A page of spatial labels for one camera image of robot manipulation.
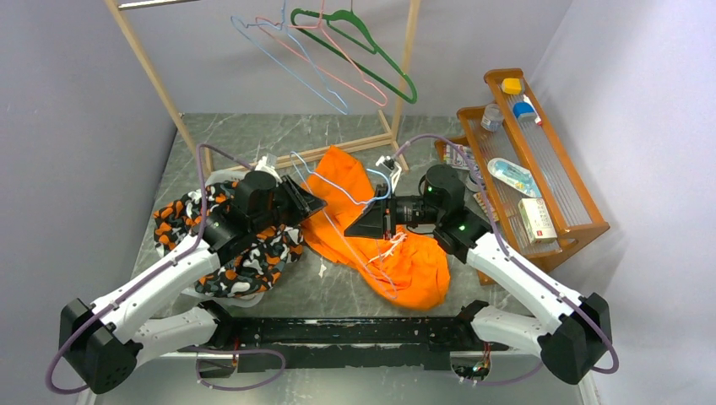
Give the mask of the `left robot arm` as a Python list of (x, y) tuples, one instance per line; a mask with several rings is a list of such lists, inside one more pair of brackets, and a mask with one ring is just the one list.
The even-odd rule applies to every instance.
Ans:
[(217, 170), (206, 183), (219, 190), (226, 181), (237, 182), (235, 196), (201, 219), (177, 248), (141, 276), (91, 304), (75, 299), (62, 308), (58, 351), (45, 375), (50, 391), (61, 392), (52, 382), (60, 360), (84, 381), (83, 390), (102, 394), (164, 354), (188, 346), (206, 344), (220, 351), (231, 345), (234, 327), (217, 303), (204, 302), (164, 319), (153, 315), (248, 250), (259, 233), (281, 225), (296, 227), (327, 204), (289, 176), (278, 176), (270, 155), (246, 172)]

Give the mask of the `blue wire hanger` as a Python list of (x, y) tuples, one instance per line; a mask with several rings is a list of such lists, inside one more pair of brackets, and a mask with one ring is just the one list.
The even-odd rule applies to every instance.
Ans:
[[(355, 206), (362, 206), (363, 208), (365, 208), (365, 207), (368, 206), (369, 203), (373, 203), (373, 202), (375, 202), (375, 201), (380, 201), (381, 199), (386, 198), (386, 197), (381, 197), (380, 194), (378, 194), (377, 197), (372, 197), (372, 198), (369, 199), (369, 200), (357, 201), (357, 200), (351, 195), (351, 193), (348, 192), (348, 191), (346, 191), (342, 186), (339, 186), (339, 185), (335, 184), (334, 182), (328, 180), (328, 179), (325, 178), (324, 176), (318, 174), (315, 170), (310, 170), (307, 161), (306, 161), (298, 152), (296, 152), (296, 151), (290, 151), (290, 152), (289, 152), (289, 161), (290, 161), (290, 164), (291, 164), (291, 166), (293, 167), (293, 169), (295, 170), (296, 174), (298, 174), (299, 177), (304, 181), (304, 184), (307, 186), (308, 191), (311, 191), (311, 190), (312, 190), (311, 187), (308, 185), (308, 179), (301, 173), (300, 169), (298, 168), (297, 163), (294, 162), (294, 159), (297, 159), (298, 161), (300, 161), (300, 162), (302, 163), (302, 165), (304, 166), (304, 169), (305, 169), (305, 171), (307, 172), (308, 175), (310, 175), (310, 176), (316, 176), (316, 177), (317, 177), (318, 179), (320, 179), (322, 182), (324, 182), (324, 183), (330, 185), (330, 186), (331, 186), (332, 188), (334, 188), (335, 190), (341, 192), (341, 193), (344, 194)], [(400, 175), (400, 172), (401, 172), (401, 170), (398, 170), (398, 174), (397, 174), (397, 175), (393, 175), (393, 174), (391, 174), (391, 175), (386, 175), (384, 172), (382, 172), (382, 171), (380, 171), (380, 170), (374, 170), (374, 169), (368, 168), (366, 171), (369, 172), (369, 173), (372, 173), (373, 175), (380, 176), (380, 177), (383, 179), (383, 183), (380, 183), (380, 186), (386, 186), (386, 187), (388, 188), (388, 192), (393, 192), (393, 191), (394, 191), (394, 186), (396, 185), (396, 182), (393, 180), (393, 178), (398, 179), (398, 178), (399, 178), (399, 175)], [(328, 223), (331, 225), (331, 227), (332, 227), (332, 229), (334, 230), (334, 232), (335, 232), (335, 233), (337, 234), (337, 236), (341, 239), (341, 241), (343, 242), (343, 244), (349, 249), (351, 255), (352, 255), (352, 256), (357, 260), (357, 262), (360, 264), (360, 268), (362, 268), (363, 270), (365, 270), (366, 273), (370, 276), (370, 278), (371, 278), (373, 281), (377, 281), (377, 280), (378, 280), (377, 276), (376, 276), (376, 275), (373, 273), (373, 271), (371, 271), (371, 270), (368, 268), (368, 266), (367, 266), (367, 265), (368, 265), (368, 262), (363, 261), (363, 260), (361, 259), (360, 255), (356, 252), (356, 250), (353, 248), (353, 246), (347, 241), (346, 236), (344, 236), (344, 232), (343, 232), (343, 231), (339, 231), (339, 229), (338, 229), (337, 225), (335, 224), (335, 222), (334, 222), (334, 221), (329, 217), (329, 215), (325, 212), (325, 209), (322, 209), (321, 212), (323, 213), (323, 216), (324, 216), (325, 219), (328, 221)], [(387, 289), (381, 288), (381, 291), (382, 291), (383, 293), (388, 294), (388, 299), (389, 299), (389, 300), (396, 300), (396, 299), (398, 298), (398, 290), (397, 290), (397, 288), (395, 287), (395, 283), (394, 283), (393, 280), (382, 270), (383, 258), (385, 257), (385, 255), (383, 254), (383, 252), (382, 252), (380, 249), (377, 249), (377, 251), (378, 251), (377, 258), (380, 260), (379, 273), (380, 273), (381, 275), (383, 275), (383, 277), (385, 277), (385, 279), (387, 279), (388, 284), (389, 284), (389, 286), (391, 287), (391, 290), (392, 290), (392, 292), (389, 293)]]
[(331, 78), (318, 66), (311, 53), (289, 26), (287, 1), (280, 1), (277, 14), (271, 16), (232, 15), (231, 27), (260, 54), (275, 63), (311, 95), (316, 96), (332, 111), (346, 116), (349, 103), (331, 84)]

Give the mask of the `orange shorts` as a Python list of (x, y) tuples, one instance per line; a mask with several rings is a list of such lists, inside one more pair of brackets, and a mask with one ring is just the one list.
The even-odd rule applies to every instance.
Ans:
[(395, 305), (427, 311), (445, 301), (451, 282), (448, 258), (432, 238), (403, 226), (393, 240), (344, 236), (374, 195), (358, 159), (331, 146), (303, 186), (327, 203), (302, 224), (304, 240), (317, 254), (356, 270)]

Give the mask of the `pink hanger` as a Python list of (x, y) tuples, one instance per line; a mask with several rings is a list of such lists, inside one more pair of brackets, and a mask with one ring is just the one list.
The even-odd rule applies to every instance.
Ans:
[(382, 85), (362, 71), (357, 61), (328, 33), (325, 17), (332, 11), (326, 6), (325, 1), (318, 1), (312, 10), (316, 17), (298, 17), (292, 23), (290, 3), (282, 1), (278, 16), (259, 14), (253, 18), (252, 27), (266, 35), (286, 56), (294, 57), (296, 63), (305, 64), (304, 70), (316, 77), (307, 79), (299, 73), (295, 77), (337, 112), (344, 115), (352, 112), (346, 93), (384, 107), (388, 95)]

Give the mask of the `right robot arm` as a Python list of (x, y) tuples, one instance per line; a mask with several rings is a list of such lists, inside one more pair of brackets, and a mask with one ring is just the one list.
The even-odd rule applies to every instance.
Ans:
[(423, 175), (419, 192), (394, 192), (402, 168), (389, 156), (376, 162), (384, 182), (361, 215), (349, 225), (346, 237), (389, 239), (400, 225), (430, 225), (439, 247), (463, 264), (491, 278), (526, 309), (529, 316), (477, 302), (461, 312), (465, 321), (455, 328), (466, 349), (483, 342), (500, 343), (538, 358), (560, 381), (577, 385), (598, 362), (612, 356), (611, 374), (618, 369), (612, 343), (610, 308), (599, 294), (589, 296), (556, 281), (507, 244), (501, 234), (465, 204), (465, 184), (445, 164)]

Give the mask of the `orange wooden shelf rack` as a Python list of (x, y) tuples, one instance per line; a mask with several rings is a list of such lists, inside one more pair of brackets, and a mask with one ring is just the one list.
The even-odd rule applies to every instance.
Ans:
[[(512, 107), (523, 101), (523, 94), (503, 93), (500, 84), (505, 78), (523, 81), (523, 94), (533, 101), (542, 119), (541, 127), (534, 121), (515, 118)], [(474, 154), (484, 178), (486, 194), (499, 214), (497, 224), (507, 243), (548, 273), (604, 234), (610, 226), (525, 80), (523, 71), (519, 68), (494, 69), (485, 73), (484, 80), (502, 111), (504, 122), (496, 132), (486, 131), (480, 124), (484, 107), (464, 107), (457, 112), (464, 134), (454, 142), (470, 147)], [(532, 173), (556, 229), (556, 241), (529, 244), (518, 211), (523, 196), (489, 174), (487, 163), (493, 158), (509, 160)]]

